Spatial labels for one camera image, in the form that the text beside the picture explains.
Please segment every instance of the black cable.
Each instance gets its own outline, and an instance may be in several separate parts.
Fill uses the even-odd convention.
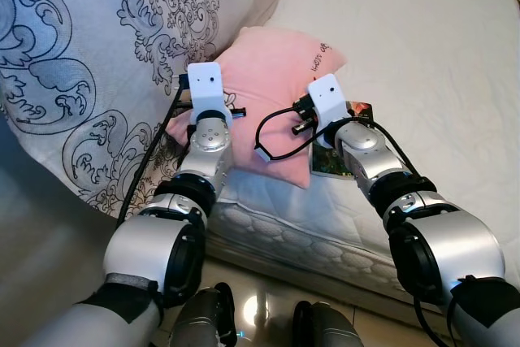
[[[394,138],[390,135],[390,133],[385,128],[383,128],[377,122],[372,121],[371,119],[361,118],[361,117],[353,117],[353,120],[356,121],[356,122],[359,122],[360,124],[370,125],[370,126],[376,128],[377,130],[379,130],[380,132],[382,132],[382,134],[388,139],[388,141],[390,141],[390,144],[392,144],[393,148],[399,154],[399,156],[403,160],[403,163],[410,170],[410,172],[412,174],[414,174],[414,175],[419,176],[419,174],[418,174],[417,170],[415,169],[414,165],[412,164],[412,162],[410,161],[408,156],[406,156],[405,151],[401,149],[399,144],[397,144],[397,141],[394,140]]]
[[[186,145],[184,146],[184,148],[180,152],[180,156],[177,159],[177,170],[182,165],[182,162],[184,161],[184,158],[188,155],[189,144],[190,144],[190,141],[189,141],[189,138],[188,138],[188,141],[186,141]]]
[[[430,339],[439,347],[449,347],[446,343],[444,343],[430,328],[426,319],[424,318],[423,308],[421,308],[421,302],[418,298],[414,297],[414,309],[415,315],[417,316],[417,320],[421,324],[424,332],[430,337]]]
[[[254,134],[254,144],[260,145],[260,132],[262,131],[263,125],[265,125],[268,120],[275,118],[278,115],[290,113],[291,111],[294,111],[294,109],[292,107],[288,107],[287,109],[282,109],[282,110],[275,111],[274,113],[270,113],[266,118],[264,118],[260,122],[260,124],[258,124],[257,131]]]
[[[121,226],[121,224],[124,223],[124,220],[128,212],[128,207],[130,206],[130,202],[132,201],[133,194],[136,192],[136,188],[139,185],[139,180],[141,180],[141,177],[145,172],[146,166],[148,165],[148,161],[150,160],[150,157],[152,156],[155,147],[161,141],[161,137],[163,136],[164,131],[166,130],[168,121],[173,116],[173,113],[177,108],[177,102],[180,99],[180,95],[182,94],[183,89],[183,84],[179,83],[179,89],[177,89],[177,94],[173,98],[173,102],[171,103],[170,109],[164,117],[161,126],[159,126],[158,131],[155,133],[154,139],[150,143],[145,153],[145,156],[143,156],[143,159],[141,160],[141,163],[139,164],[139,167],[137,168],[137,171],[132,178],[132,183],[130,183],[128,191],[124,196],[123,205],[121,205],[121,209],[119,210],[119,215],[117,217],[117,222],[115,223],[115,229],[119,228],[119,226]]]
[[[269,152],[266,150],[266,148],[263,147],[262,144],[260,143],[260,132],[262,131],[262,128],[266,124],[267,121],[276,117],[277,115],[282,115],[284,113],[289,113],[291,111],[295,111],[295,110],[292,107],[288,107],[287,109],[275,111],[274,113],[271,113],[266,118],[264,118],[257,127],[257,131],[254,135],[255,145],[256,145],[256,147],[261,147],[268,154],[270,160],[283,160],[285,158],[290,158],[291,156],[297,154],[298,152],[303,150],[305,147],[307,147],[310,143],[315,141],[322,134],[324,134],[332,124],[334,124],[334,125],[339,124],[339,125],[343,126],[343,125],[347,124],[348,122],[355,121],[355,122],[359,122],[360,124],[369,125],[373,128],[376,128],[377,130],[379,130],[388,139],[388,141],[393,146],[393,148],[396,150],[396,152],[399,154],[399,156],[403,160],[403,163],[410,170],[410,172],[413,175],[419,176],[414,165],[412,164],[412,162],[410,161],[408,156],[406,156],[405,151],[403,151],[401,149],[399,144],[397,144],[397,141],[395,141],[395,139],[390,135],[390,133],[385,128],[383,128],[381,125],[376,123],[375,121],[372,121],[372,120],[366,119],[366,118],[361,118],[361,117],[350,117],[350,118],[341,119],[339,121],[336,121],[335,123],[330,123],[328,126],[323,128],[319,132],[315,133],[309,140],[307,140],[306,142],[304,142],[302,145],[298,146],[296,149],[292,150],[291,152],[282,154],[280,156],[272,156],[271,154],[269,154]]]
[[[446,312],[446,326],[448,327],[449,335],[452,337],[453,346],[457,347],[457,342],[455,341],[455,336],[453,336],[453,314],[455,313],[455,306],[457,306],[457,300],[455,297],[452,298],[452,301],[448,305],[448,311]]]

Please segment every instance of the book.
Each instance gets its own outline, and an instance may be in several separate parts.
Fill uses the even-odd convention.
[[[374,111],[370,103],[363,102],[346,102],[347,111],[351,116],[358,116],[374,119]],[[334,149],[322,147],[317,141],[313,142],[310,147],[310,173],[318,176],[328,176],[331,178],[353,180],[354,175],[347,170]]]

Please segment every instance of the robotic arm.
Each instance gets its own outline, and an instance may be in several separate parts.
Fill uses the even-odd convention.
[[[218,284],[193,297],[201,282],[207,218],[232,165],[232,114],[217,63],[190,64],[188,79],[195,130],[179,171],[116,230],[105,253],[103,286],[26,346],[147,346],[164,309],[189,298],[171,345],[235,344],[229,287]]]
[[[519,345],[520,293],[504,280],[501,248],[489,228],[439,195],[404,154],[397,157],[385,136],[367,126],[370,121],[348,120],[333,75],[311,83],[308,91],[318,130],[324,129],[318,142],[342,157],[383,219],[397,276],[414,296],[416,310],[420,301],[438,306],[450,332],[453,324],[467,345]]]

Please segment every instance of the pink pillow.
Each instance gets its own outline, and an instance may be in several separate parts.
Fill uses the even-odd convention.
[[[345,58],[307,34],[281,28],[243,28],[233,45],[216,62],[222,70],[227,105],[245,107],[247,116],[232,125],[233,157],[237,168],[272,176],[306,189],[310,173],[308,150],[285,160],[266,163],[254,151],[254,134],[262,119],[290,107],[313,80],[336,72]],[[263,127],[261,143],[273,154],[285,154],[310,136],[294,136],[301,122],[296,113],[274,118]],[[185,145],[189,112],[170,120],[167,132]]]

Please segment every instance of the mattress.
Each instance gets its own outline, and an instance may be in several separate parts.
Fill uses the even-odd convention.
[[[268,26],[348,58],[336,76],[451,202],[478,216],[519,278],[515,0],[280,0]],[[355,182],[310,188],[233,172],[210,229],[256,255],[403,299],[379,216]]]

